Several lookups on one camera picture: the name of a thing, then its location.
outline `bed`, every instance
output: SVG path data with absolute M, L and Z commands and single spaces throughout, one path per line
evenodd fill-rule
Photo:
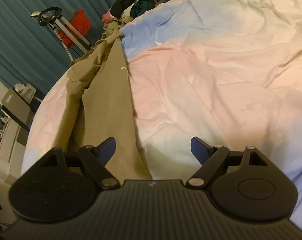
M 254 145 L 297 186 L 302 229 L 302 0 L 171 0 L 121 29 L 135 122 L 153 179 L 187 179 L 198 136 Z M 30 130 L 22 172 L 53 145 L 64 74 Z

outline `green clothing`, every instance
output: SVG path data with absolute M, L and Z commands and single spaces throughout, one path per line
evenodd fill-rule
M 154 7 L 154 0 L 137 0 L 131 8 L 130 16 L 136 18 Z

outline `black mount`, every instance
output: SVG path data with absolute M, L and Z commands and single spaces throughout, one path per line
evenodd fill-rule
M 114 138 L 72 153 L 53 148 L 11 187 L 19 220 L 2 236 L 302 239 L 288 220 L 297 189 L 259 150 L 232 152 L 193 137 L 191 151 L 202 167 L 185 186 L 180 180 L 127 180 L 120 186 L 104 167 L 115 153 Z
M 50 17 L 48 17 L 48 18 L 43 17 L 43 15 L 45 13 L 50 12 L 50 11 L 53 11 L 53 14 Z M 47 26 L 48 23 L 53 24 L 56 19 L 59 19 L 59 17 L 61 17 L 61 12 L 62 12 L 62 9 L 59 7 L 49 7 L 47 9 L 43 10 L 38 16 L 38 24 L 42 27 Z

